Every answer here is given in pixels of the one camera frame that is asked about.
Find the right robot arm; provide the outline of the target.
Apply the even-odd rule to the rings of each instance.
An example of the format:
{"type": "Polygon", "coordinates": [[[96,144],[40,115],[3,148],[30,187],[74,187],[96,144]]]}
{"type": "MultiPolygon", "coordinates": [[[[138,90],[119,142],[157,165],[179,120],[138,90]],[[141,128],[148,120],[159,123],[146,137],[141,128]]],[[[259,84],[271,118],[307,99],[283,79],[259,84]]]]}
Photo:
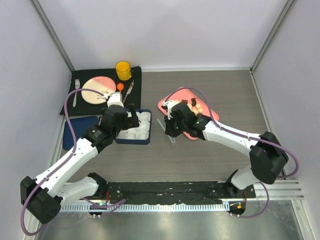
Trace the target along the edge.
{"type": "Polygon", "coordinates": [[[162,108],[167,112],[164,117],[166,135],[176,138],[187,133],[194,138],[222,144],[249,158],[250,164],[235,170],[225,183],[230,197],[238,197],[245,188],[259,182],[272,185],[289,160],[271,132],[259,135],[241,131],[210,116],[195,114],[186,104],[173,100],[164,101],[162,108]]]}

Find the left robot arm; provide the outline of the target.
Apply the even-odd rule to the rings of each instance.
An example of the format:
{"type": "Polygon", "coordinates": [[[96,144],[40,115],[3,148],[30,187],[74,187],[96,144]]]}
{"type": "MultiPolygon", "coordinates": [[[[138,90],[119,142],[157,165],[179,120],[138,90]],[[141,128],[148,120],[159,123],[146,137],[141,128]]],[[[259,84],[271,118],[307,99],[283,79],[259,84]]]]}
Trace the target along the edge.
{"type": "Polygon", "coordinates": [[[134,104],[128,108],[112,104],[102,110],[99,124],[89,127],[75,146],[49,169],[35,178],[26,176],[20,183],[23,208],[41,224],[52,221],[60,209],[85,197],[102,199],[107,192],[107,181],[93,172],[80,181],[67,184],[85,163],[111,145],[120,131],[139,126],[134,104]]]}

